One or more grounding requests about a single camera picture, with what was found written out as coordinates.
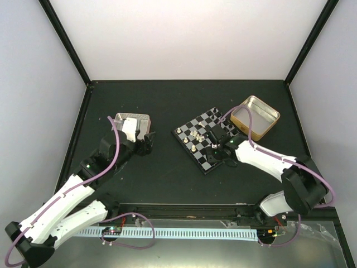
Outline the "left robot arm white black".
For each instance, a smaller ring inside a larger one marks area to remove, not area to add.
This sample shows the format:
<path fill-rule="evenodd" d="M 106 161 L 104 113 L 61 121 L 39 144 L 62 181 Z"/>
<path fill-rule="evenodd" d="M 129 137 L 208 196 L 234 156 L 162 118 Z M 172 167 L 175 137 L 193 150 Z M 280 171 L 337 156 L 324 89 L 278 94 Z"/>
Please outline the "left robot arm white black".
<path fill-rule="evenodd" d="M 150 154 L 154 137 L 155 133 L 151 132 L 131 141 L 122 131 L 108 133 L 37 212 L 22 222 L 9 223 L 5 231 L 12 240 L 11 247 L 23 257 L 19 265 L 39 267 L 78 232 L 96 223 L 113 223 L 125 218 L 127 214 L 120 214 L 118 201 L 108 193 L 77 212 L 73 209 L 108 182 L 133 155 Z"/>

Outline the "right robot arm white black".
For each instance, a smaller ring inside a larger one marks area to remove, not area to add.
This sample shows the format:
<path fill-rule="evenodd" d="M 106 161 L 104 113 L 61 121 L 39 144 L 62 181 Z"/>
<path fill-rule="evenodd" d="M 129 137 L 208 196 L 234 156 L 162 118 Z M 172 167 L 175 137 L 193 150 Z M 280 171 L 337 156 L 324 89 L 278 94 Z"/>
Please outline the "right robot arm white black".
<path fill-rule="evenodd" d="M 281 191 L 263 198 L 254 210 L 254 220 L 260 225 L 268 224 L 274 216 L 285 212 L 307 215 L 329 193 L 321 173 L 309 157 L 299 160 L 239 137 L 208 146 L 206 157 L 210 164 L 228 159 L 249 164 L 282 184 Z"/>

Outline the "black chess pieces row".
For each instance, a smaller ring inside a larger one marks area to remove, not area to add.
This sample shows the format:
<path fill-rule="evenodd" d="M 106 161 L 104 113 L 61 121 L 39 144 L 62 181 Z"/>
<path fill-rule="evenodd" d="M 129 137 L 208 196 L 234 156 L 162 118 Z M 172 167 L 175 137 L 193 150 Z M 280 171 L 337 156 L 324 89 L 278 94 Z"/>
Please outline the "black chess pieces row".
<path fill-rule="evenodd" d="M 226 117 L 221 119 L 223 114 L 216 107 L 208 110 L 206 114 L 207 119 L 205 119 L 205 121 L 207 123 L 207 131 L 213 128 L 215 125 L 220 125 L 220 127 L 231 136 L 235 136 L 239 133 L 238 129 L 229 119 L 227 119 Z"/>

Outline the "checkered chess board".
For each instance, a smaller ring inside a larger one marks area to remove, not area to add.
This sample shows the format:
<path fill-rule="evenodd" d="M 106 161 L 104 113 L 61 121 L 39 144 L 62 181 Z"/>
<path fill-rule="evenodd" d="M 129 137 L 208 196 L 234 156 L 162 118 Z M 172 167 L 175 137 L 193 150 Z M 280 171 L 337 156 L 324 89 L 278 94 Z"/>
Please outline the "checkered chess board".
<path fill-rule="evenodd" d="M 184 143 L 183 139 L 185 137 L 188 136 L 189 132 L 190 132 L 190 128 L 193 125 L 198 124 L 200 121 L 203 121 L 203 123 L 205 125 L 207 125 L 205 119 L 207 119 L 207 114 L 206 112 L 204 112 L 203 114 L 191 119 L 190 121 L 178 126 L 181 129 L 181 133 L 177 134 L 176 133 L 176 129 L 178 127 L 176 127 L 175 129 L 172 130 L 172 134 L 174 135 L 174 137 L 178 140 L 178 142 L 180 143 L 180 145 L 184 148 L 184 150 L 188 153 L 188 155 L 193 159 L 193 161 L 196 163 L 196 165 L 200 168 L 200 170 L 206 175 L 209 172 L 211 172 L 212 170 L 214 170 L 216 167 L 225 164 L 231 168 L 235 168 L 238 165 L 238 161 L 237 158 L 233 155 L 233 159 L 226 161 L 226 162 L 220 162 L 217 163 L 215 165 L 211 165 L 207 162 L 206 159 L 206 152 L 205 152 L 205 148 L 208 146 L 211 146 L 211 141 L 209 140 L 207 133 L 208 131 L 206 131 L 206 133 L 204 134 L 205 139 L 203 140 L 203 142 L 198 142 L 196 140 L 194 141 L 188 141 L 188 143 Z M 239 131 L 239 133 L 235 136 L 231 136 L 231 140 L 226 144 L 226 146 L 228 146 L 233 153 L 233 150 L 235 148 L 238 147 L 238 145 L 247 140 L 247 136 L 243 133 L 241 133 Z M 191 146 L 195 145 L 196 146 L 196 152 L 192 153 L 191 152 Z"/>

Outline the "white chess pieces pile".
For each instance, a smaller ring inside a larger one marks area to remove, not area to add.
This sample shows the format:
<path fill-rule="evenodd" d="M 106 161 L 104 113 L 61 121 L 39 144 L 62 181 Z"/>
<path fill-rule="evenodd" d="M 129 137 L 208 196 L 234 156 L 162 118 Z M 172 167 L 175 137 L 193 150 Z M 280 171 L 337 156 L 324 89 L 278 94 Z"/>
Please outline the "white chess pieces pile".
<path fill-rule="evenodd" d="M 206 126 L 203 123 L 203 121 L 200 121 L 198 124 L 193 125 L 190 128 L 190 132 L 188 134 L 188 139 L 190 141 L 198 141 L 198 142 L 203 142 L 205 139 L 204 134 L 206 133 Z"/>

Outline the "left circuit board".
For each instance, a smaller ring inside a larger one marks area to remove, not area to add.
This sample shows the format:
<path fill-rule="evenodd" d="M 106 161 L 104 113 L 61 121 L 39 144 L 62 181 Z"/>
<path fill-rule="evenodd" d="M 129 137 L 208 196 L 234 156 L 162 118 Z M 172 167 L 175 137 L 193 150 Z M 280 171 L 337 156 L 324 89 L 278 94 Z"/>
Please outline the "left circuit board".
<path fill-rule="evenodd" d="M 104 235 L 117 235 L 119 236 L 122 232 L 122 228 L 121 227 L 105 227 L 102 230 L 102 234 Z"/>

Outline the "circuit board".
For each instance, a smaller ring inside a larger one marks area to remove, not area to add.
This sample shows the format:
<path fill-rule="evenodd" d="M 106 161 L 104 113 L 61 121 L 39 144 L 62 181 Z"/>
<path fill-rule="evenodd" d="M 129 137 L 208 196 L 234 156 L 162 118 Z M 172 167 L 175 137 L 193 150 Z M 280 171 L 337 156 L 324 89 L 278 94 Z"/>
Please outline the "circuit board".
<path fill-rule="evenodd" d="M 117 235 L 119 236 L 122 232 L 122 228 L 121 227 L 105 227 L 102 230 L 102 234 L 104 235 Z"/>
<path fill-rule="evenodd" d="M 271 237 L 278 237 L 285 235 L 286 231 L 285 230 L 278 230 L 278 229 L 258 229 L 257 230 L 257 236 L 259 238 L 271 238 Z"/>

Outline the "right circuit board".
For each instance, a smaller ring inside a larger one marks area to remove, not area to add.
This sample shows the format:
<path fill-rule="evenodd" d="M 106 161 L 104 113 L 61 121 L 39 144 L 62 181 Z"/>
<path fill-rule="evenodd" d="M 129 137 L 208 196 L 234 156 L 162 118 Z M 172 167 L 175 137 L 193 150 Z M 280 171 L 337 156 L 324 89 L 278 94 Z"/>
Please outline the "right circuit board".
<path fill-rule="evenodd" d="M 257 230 L 257 236 L 259 238 L 271 238 L 271 237 L 278 237 L 285 235 L 286 231 L 285 230 L 278 230 L 278 229 L 258 229 Z"/>

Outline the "silver tin tray pink rim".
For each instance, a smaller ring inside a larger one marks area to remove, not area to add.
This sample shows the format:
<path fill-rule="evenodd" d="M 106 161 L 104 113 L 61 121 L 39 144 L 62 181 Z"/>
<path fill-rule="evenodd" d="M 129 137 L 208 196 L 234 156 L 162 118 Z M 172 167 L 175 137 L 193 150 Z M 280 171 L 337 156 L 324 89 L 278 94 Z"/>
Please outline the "silver tin tray pink rim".
<path fill-rule="evenodd" d="M 114 119 L 114 123 L 119 131 L 122 131 L 123 121 L 127 117 L 132 117 L 138 119 L 137 130 L 145 131 L 146 134 L 149 133 L 151 126 L 151 119 L 148 114 L 138 114 L 138 113 L 117 113 Z"/>

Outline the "gold tin box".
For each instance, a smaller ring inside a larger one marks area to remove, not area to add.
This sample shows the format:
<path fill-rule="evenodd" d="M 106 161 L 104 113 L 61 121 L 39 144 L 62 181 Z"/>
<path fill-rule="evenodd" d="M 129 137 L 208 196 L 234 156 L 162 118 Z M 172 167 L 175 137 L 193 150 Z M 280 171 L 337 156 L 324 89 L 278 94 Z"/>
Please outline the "gold tin box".
<path fill-rule="evenodd" d="M 251 95 L 243 103 L 252 115 L 252 140 L 259 141 L 279 120 L 280 113 L 258 97 Z M 235 109 L 229 118 L 246 135 L 249 130 L 249 114 L 244 109 Z"/>

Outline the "black mounting rail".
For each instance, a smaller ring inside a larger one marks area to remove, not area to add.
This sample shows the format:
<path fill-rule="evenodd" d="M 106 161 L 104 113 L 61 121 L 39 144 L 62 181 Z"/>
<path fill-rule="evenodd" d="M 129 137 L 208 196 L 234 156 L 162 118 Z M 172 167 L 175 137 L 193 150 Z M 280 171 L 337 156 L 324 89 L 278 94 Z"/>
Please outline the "black mounting rail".
<path fill-rule="evenodd" d="M 280 213 L 267 216 L 255 205 L 173 205 L 173 204 L 120 204 L 110 212 L 111 216 L 139 213 L 149 219 L 205 219 L 229 220 L 239 226 L 273 227 L 296 221 L 297 213 Z"/>

